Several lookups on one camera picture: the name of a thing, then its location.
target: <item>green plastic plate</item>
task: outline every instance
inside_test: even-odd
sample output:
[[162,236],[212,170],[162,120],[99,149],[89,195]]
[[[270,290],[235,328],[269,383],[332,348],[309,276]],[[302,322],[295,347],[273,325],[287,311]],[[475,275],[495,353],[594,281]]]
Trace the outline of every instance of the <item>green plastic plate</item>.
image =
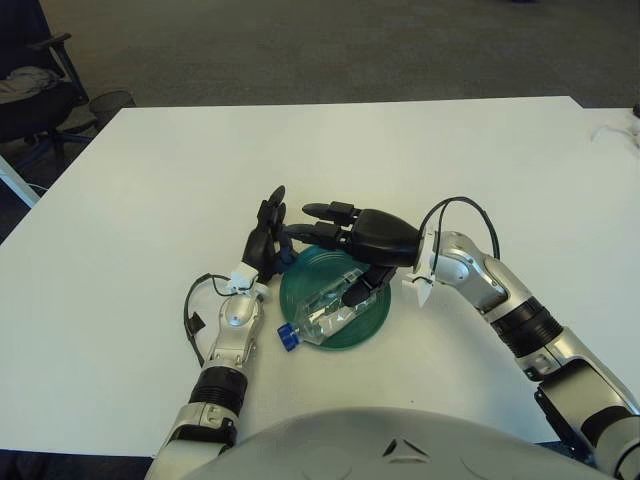
[[[311,294],[353,268],[363,272],[366,264],[356,262],[344,252],[328,251],[309,247],[298,256],[296,263],[287,271],[280,285],[280,307],[287,322],[293,323],[298,304]],[[313,345],[327,350],[343,350],[354,347],[372,337],[382,326],[391,306],[389,285],[378,295],[369,310],[356,318],[322,345]]]

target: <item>white table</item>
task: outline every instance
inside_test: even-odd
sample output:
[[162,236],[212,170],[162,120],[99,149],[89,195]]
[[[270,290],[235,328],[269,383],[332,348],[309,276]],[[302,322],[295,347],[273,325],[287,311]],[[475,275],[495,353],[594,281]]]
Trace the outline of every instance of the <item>white table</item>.
[[[0,246],[0,448],[154,454],[198,375],[186,290],[237,264],[279,184],[290,223],[308,220],[305,203],[342,200],[417,225],[445,196],[473,197],[507,265],[640,394],[638,156],[621,136],[591,142],[594,122],[566,97],[121,112]],[[471,209],[445,223],[489,249]],[[370,341],[290,354],[274,282],[240,437],[371,405],[554,439],[480,316],[442,286],[418,310],[398,280]],[[203,348],[220,303],[194,298]]]

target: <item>blue bottle cap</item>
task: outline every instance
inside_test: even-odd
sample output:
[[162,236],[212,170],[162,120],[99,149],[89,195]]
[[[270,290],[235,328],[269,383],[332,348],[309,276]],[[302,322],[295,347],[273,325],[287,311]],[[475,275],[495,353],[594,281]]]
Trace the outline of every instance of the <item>blue bottle cap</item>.
[[285,323],[280,328],[278,328],[278,335],[280,335],[280,341],[284,345],[284,348],[287,349],[287,352],[290,352],[300,343],[300,339],[296,332],[293,330],[293,327],[290,323]]

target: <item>white cable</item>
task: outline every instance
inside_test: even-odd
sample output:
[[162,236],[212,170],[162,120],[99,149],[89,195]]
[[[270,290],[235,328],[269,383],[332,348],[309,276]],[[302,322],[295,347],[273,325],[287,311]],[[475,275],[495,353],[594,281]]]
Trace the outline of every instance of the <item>white cable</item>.
[[[9,175],[5,174],[5,173],[0,173],[0,177],[8,177]],[[45,192],[47,190],[49,190],[46,187],[43,187],[42,185],[38,185],[37,183],[29,183],[29,182],[25,182],[27,185],[29,185],[30,187],[36,187],[39,188],[40,190],[44,190]]]
[[624,130],[622,128],[614,128],[614,127],[611,127],[609,125],[603,125],[603,126],[597,128],[591,134],[591,141],[595,142],[596,139],[600,136],[600,134],[602,132],[620,133],[620,134],[624,135],[625,137],[629,138],[629,140],[631,140],[636,147],[640,148],[640,133],[632,133],[629,130]]

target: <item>floor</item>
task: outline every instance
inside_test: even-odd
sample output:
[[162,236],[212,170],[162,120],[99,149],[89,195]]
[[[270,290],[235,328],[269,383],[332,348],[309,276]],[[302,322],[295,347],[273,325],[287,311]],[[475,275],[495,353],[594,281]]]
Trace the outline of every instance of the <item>floor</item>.
[[[126,89],[141,107],[542,95],[570,95],[584,107],[631,107],[640,100],[637,1],[42,3],[52,29],[73,34],[68,51],[89,95]],[[67,125],[89,116],[80,109]],[[23,142],[0,145],[9,162],[27,151]],[[69,161],[80,152],[68,147]],[[44,187],[56,179],[51,155],[21,173]],[[0,242],[27,211],[0,182]],[[43,461],[25,455],[27,467]],[[3,474],[15,460],[0,452],[0,479],[20,478]],[[107,472],[104,478],[134,479],[148,465],[148,459],[44,460],[42,472],[23,477]]]

